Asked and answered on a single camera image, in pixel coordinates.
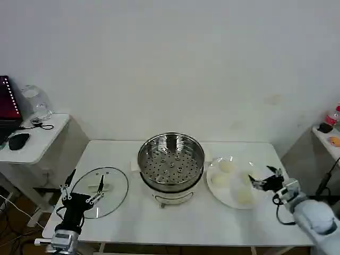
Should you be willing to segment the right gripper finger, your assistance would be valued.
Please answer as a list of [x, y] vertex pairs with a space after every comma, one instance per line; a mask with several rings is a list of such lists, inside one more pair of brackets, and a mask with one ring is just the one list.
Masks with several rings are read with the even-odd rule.
[[283, 172], [280, 168], [276, 168], [273, 166], [267, 166], [267, 168], [271, 171], [270, 177], [284, 177]]
[[250, 179], [250, 183], [251, 185], [257, 189], [257, 190], [264, 190], [264, 187], [266, 185], [266, 181], [264, 180], [257, 180], [255, 178], [253, 178], [251, 175], [248, 175], [249, 179]]

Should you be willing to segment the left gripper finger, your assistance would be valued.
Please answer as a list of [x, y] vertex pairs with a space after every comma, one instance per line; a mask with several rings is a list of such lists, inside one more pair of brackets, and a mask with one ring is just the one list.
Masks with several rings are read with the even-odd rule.
[[91, 198], [87, 199], [86, 203], [90, 205], [96, 204], [105, 195], [103, 193], [103, 187], [104, 187], [104, 175], [101, 176], [100, 183], [97, 189], [97, 193]]
[[74, 169], [72, 171], [72, 173], [66, 178], [65, 183], [59, 186], [60, 191], [61, 191], [62, 200], [71, 200], [72, 199], [69, 188], [70, 188], [70, 184], [72, 182], [72, 179], [75, 175], [75, 172], [76, 172], [76, 169]]

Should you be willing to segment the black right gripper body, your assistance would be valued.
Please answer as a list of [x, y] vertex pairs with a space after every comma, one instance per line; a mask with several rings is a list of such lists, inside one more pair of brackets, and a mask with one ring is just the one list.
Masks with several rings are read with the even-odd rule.
[[283, 188], [284, 177], [282, 175], [272, 175], [262, 181], [263, 191], [277, 192]]

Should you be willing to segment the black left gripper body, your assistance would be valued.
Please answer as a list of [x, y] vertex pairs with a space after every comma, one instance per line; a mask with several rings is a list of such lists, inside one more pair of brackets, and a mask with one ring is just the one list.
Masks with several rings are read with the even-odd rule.
[[86, 203], [86, 200], [91, 196], [72, 192], [71, 197], [71, 200], [63, 200], [63, 205], [56, 210], [56, 214], [62, 221], [55, 227], [55, 231], [66, 230], [81, 234], [84, 213], [91, 209], [91, 205]]

